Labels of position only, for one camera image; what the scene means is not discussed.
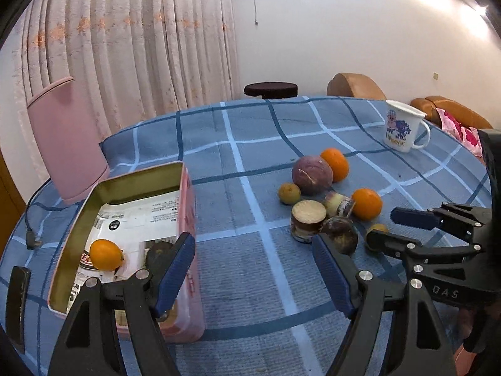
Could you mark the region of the person's right hand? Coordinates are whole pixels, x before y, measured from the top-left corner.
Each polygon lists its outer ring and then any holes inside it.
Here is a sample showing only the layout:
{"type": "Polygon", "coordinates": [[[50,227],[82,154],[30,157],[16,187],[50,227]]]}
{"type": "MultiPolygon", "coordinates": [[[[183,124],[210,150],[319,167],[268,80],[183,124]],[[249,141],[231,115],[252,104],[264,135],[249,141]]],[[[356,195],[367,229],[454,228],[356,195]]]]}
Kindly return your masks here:
{"type": "Polygon", "coordinates": [[[476,356],[485,349],[484,330],[488,321],[488,314],[484,309],[467,310],[461,308],[458,312],[459,336],[462,340],[467,340],[471,333],[474,333],[472,342],[468,342],[470,351],[464,348],[461,343],[453,355],[457,375],[467,375],[470,371],[476,356]]]}

